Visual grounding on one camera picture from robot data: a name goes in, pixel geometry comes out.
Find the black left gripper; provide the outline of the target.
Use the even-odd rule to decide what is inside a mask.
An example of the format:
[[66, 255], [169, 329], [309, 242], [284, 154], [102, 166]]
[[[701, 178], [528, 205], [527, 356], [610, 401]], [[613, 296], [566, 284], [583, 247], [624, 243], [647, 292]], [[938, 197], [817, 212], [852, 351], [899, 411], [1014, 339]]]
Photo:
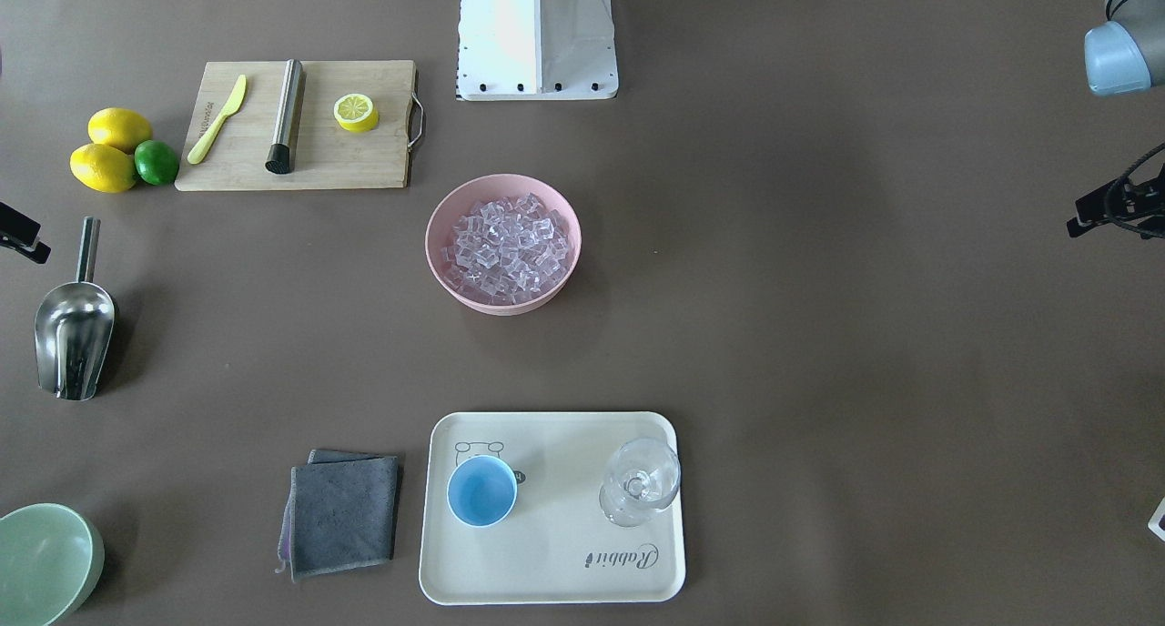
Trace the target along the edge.
[[1067, 220], [1067, 235], [1081, 237], [1090, 228], [1111, 224], [1141, 235], [1164, 237], [1164, 176], [1132, 184], [1111, 181], [1075, 201], [1075, 216]]

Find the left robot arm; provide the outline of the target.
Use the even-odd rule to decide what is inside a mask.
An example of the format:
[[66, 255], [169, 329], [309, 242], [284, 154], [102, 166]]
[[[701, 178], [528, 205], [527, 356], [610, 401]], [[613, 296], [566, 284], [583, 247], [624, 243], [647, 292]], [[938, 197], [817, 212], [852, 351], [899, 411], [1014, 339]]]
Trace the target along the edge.
[[[1164, 83], [1164, 0], [1106, 0], [1104, 24], [1083, 37], [1083, 61], [1090, 94], [1141, 94]], [[1141, 183], [1134, 174], [1162, 155], [1156, 145], [1137, 157], [1118, 177], [1075, 202], [1075, 214], [1066, 223], [1067, 235], [1081, 237], [1090, 228], [1114, 225], [1152, 240], [1164, 237], [1164, 174]]]

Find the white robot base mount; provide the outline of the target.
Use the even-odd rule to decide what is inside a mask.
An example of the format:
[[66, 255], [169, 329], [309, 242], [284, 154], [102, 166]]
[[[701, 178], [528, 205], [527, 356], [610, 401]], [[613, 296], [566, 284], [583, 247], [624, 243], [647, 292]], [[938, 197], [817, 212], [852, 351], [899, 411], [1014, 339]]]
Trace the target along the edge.
[[617, 96], [612, 0], [461, 0], [461, 101], [582, 101]]

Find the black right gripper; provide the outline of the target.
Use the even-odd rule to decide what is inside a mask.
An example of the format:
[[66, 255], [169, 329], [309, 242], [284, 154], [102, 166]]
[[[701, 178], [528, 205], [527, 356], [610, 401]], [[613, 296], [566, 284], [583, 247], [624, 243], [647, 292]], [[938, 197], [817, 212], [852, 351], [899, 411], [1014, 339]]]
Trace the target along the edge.
[[45, 263], [51, 248], [40, 239], [41, 224], [3, 202], [0, 213], [1, 247], [15, 249], [34, 263]]

